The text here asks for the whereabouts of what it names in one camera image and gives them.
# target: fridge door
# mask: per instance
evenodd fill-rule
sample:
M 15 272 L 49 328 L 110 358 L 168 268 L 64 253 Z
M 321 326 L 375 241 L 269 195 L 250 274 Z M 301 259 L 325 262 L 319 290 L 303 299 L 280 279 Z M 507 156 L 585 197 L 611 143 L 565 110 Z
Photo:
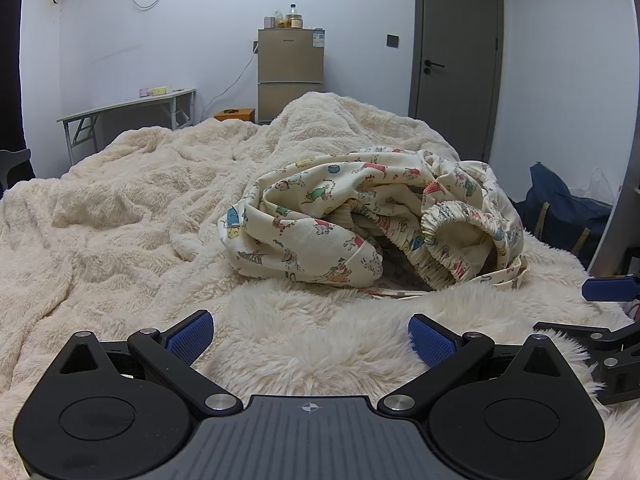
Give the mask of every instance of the fridge door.
M 258 83 L 258 123 L 273 121 L 286 105 L 307 92 L 321 91 L 321 84 Z
M 322 83 L 323 69 L 324 46 L 314 46 L 313 30 L 258 31 L 258 83 Z

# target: orange box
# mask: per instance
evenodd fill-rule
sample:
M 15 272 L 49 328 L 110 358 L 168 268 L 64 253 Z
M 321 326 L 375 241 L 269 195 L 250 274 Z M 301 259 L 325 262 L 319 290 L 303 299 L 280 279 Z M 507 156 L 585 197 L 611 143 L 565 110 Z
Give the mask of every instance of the orange box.
M 213 116 L 219 121 L 225 119 L 240 119 L 241 121 L 255 122 L 255 108 L 229 108 L 222 110 Z

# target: door handle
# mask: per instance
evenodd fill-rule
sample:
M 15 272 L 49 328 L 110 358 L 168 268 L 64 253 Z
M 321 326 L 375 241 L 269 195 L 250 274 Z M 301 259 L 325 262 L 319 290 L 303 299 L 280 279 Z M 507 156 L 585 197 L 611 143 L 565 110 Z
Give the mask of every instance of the door handle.
M 445 67 L 444 65 L 441 65 L 440 63 L 435 63 L 435 62 L 431 61 L 430 59 L 425 59 L 425 60 L 424 60 L 424 65 L 425 65 L 425 66 L 431 66 L 431 65 L 433 65 L 433 66 L 439 66 L 439 67 L 441 67 L 441 68 L 444 68 L 444 67 Z

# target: crosshair marking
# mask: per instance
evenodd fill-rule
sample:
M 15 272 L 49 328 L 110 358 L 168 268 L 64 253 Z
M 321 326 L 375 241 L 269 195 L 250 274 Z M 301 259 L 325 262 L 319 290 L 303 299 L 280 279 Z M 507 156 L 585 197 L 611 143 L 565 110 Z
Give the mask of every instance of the crosshair marking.
M 303 404 L 302 406 L 300 406 L 300 408 L 302 408 L 303 410 L 305 410 L 309 415 L 311 415 L 311 413 L 316 412 L 317 410 L 319 410 L 320 408 L 322 408 L 322 406 L 318 406 L 316 403 L 314 402 L 308 402 L 306 404 Z

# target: blue gripper pad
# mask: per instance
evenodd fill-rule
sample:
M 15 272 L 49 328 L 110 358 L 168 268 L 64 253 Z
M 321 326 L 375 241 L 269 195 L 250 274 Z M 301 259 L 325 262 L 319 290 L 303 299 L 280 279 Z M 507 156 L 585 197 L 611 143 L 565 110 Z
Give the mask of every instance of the blue gripper pad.
M 167 331 L 165 348 L 188 365 L 200 357 L 213 341 L 213 318 L 207 311 L 198 311 L 193 316 Z
M 430 368 L 452 356 L 462 346 L 462 338 L 423 314 L 409 320 L 409 336 L 414 351 Z
M 590 278 L 582 284 L 587 301 L 633 301 L 640 296 L 640 283 L 634 276 Z

